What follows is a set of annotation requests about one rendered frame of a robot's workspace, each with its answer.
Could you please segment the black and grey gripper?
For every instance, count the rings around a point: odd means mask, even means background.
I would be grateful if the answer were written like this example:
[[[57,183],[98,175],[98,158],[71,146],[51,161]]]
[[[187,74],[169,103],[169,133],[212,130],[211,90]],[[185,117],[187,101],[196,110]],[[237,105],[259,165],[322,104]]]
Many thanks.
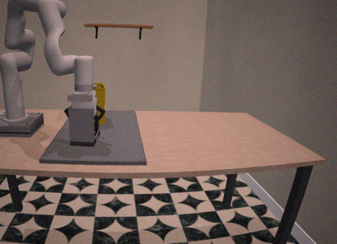
[[[99,120],[103,117],[105,110],[97,106],[96,91],[90,91],[89,94],[93,94],[93,101],[72,101],[71,108],[92,109],[94,107],[94,131],[99,129]],[[97,116],[97,110],[101,112],[100,116]],[[64,110],[68,117],[68,108]]]

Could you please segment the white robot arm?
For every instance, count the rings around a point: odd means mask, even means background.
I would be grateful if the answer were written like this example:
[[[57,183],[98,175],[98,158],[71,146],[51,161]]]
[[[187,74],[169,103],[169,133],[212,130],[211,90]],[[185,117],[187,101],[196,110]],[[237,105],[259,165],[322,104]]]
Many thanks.
[[[9,0],[4,44],[10,50],[22,50],[4,53],[0,57],[6,110],[0,112],[0,116],[4,116],[5,122],[21,122],[29,117],[24,111],[22,80],[18,72],[26,71],[32,65],[35,35],[31,30],[24,30],[24,11],[39,15],[46,36],[44,54],[50,70],[57,76],[71,74],[75,70],[75,92],[67,95],[68,101],[92,101],[89,92],[97,89],[94,85],[93,57],[62,55],[58,45],[60,35],[66,31],[62,20],[66,15],[66,5],[59,0]]]

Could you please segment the yellow open-top bin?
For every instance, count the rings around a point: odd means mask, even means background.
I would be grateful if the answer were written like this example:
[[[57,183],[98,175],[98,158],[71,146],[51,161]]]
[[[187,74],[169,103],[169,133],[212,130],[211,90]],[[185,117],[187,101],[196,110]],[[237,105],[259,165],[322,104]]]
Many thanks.
[[[96,98],[98,101],[99,107],[105,110],[105,85],[103,83],[94,83],[97,85],[97,89],[94,89],[96,91]],[[102,88],[102,85],[104,88]],[[99,125],[105,125],[105,113],[104,116],[99,120]]]

